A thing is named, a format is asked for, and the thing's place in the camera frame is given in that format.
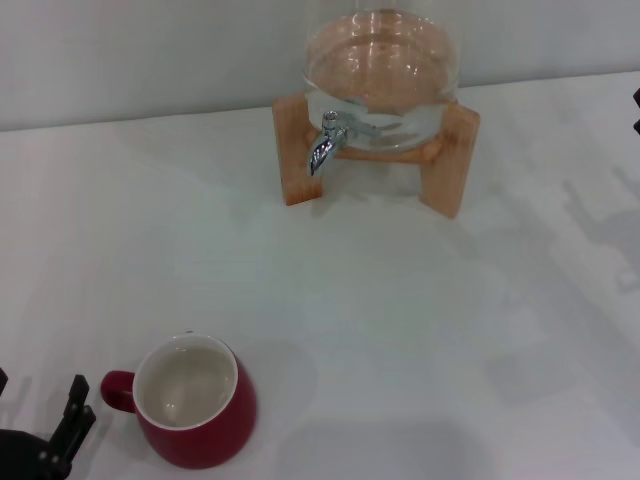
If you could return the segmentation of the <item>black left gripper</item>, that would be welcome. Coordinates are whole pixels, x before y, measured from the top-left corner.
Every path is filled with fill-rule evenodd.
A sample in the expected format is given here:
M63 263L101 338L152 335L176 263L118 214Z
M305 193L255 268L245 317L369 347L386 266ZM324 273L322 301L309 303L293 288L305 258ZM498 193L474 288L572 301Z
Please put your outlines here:
M0 395L8 376L0 369ZM17 430L1 430L2 479L67 479L73 461L96 416L86 398L89 384L76 374L68 394L62 419L50 440Z

